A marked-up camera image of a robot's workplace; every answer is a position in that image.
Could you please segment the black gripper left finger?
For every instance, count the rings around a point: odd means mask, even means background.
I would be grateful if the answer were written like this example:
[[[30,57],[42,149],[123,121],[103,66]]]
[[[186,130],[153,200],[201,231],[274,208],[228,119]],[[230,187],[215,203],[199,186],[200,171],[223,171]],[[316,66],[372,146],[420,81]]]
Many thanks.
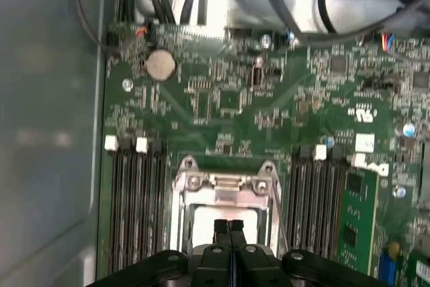
[[[96,286],[228,286],[232,249],[227,220],[214,221],[213,244],[190,256],[164,250],[95,282]]]

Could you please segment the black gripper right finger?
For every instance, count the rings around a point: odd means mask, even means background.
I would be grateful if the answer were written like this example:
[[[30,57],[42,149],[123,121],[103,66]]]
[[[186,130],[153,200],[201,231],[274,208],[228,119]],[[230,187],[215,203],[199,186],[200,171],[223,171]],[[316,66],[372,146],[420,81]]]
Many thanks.
[[[248,244],[243,221],[231,220],[229,233],[238,272],[238,286],[386,286],[335,261],[294,249],[281,259],[263,246]]]

